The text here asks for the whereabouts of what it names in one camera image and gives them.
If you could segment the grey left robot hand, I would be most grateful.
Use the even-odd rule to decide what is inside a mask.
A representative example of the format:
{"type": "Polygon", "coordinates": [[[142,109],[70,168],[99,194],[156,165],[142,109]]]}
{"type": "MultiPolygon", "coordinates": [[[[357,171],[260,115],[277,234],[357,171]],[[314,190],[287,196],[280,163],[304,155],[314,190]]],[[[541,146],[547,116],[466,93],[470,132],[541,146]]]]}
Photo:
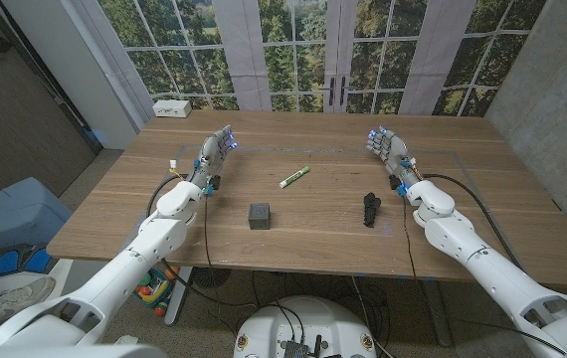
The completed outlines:
{"type": "Polygon", "coordinates": [[[227,155],[236,147],[231,125],[208,136],[194,161],[194,170],[188,181],[200,189],[204,188],[212,177],[221,173],[227,155]]]}

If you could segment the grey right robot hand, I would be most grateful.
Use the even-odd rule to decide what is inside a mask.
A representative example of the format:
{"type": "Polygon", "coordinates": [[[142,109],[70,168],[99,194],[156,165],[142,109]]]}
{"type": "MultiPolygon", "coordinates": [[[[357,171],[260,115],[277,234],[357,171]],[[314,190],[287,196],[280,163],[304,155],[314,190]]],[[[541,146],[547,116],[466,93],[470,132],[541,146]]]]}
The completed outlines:
{"type": "Polygon", "coordinates": [[[408,187],[421,181],[417,173],[416,159],[409,152],[404,140],[395,132],[380,126],[367,135],[366,148],[377,155],[390,175],[408,187]]]}

